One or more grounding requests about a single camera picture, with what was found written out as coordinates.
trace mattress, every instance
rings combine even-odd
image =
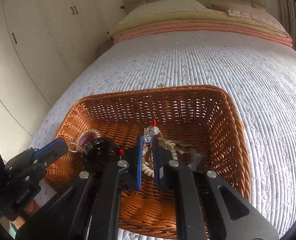
[[[296,220],[296,52],[285,45],[212,31],[120,41],[59,98],[31,146],[49,143],[84,96],[190,84],[215,85],[232,97],[249,154],[251,204],[284,235]],[[50,191],[43,183],[37,202],[46,202]],[[119,230],[118,239],[146,237]]]

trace metal screw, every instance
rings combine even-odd
[[[170,160],[170,161],[169,161],[169,165],[170,165],[171,167],[178,167],[178,166],[179,166],[179,162],[176,161],[176,160]]]
[[[127,165],[128,165],[128,162],[125,161],[125,160],[120,160],[120,161],[118,161],[118,166],[119,166],[119,167],[125,167],[125,166],[127,166]]]
[[[81,179],[87,179],[87,178],[89,177],[89,172],[87,172],[87,171],[82,171],[82,172],[79,173],[79,177],[80,177]]]
[[[217,173],[215,171],[207,171],[207,176],[209,178],[215,178],[217,177]]]

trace wicker basket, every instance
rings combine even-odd
[[[151,119],[163,137],[192,144],[206,158],[199,171],[217,171],[248,201],[250,167],[243,129],[232,99],[214,86],[185,86],[85,97],[75,103],[56,137],[74,142],[83,131],[96,128],[126,148],[133,147]],[[188,162],[189,155],[181,156]],[[48,167],[46,181],[57,188],[83,170],[81,153],[67,152]],[[134,233],[176,238],[172,192],[159,192],[143,174],[142,190],[122,192],[119,227]]]

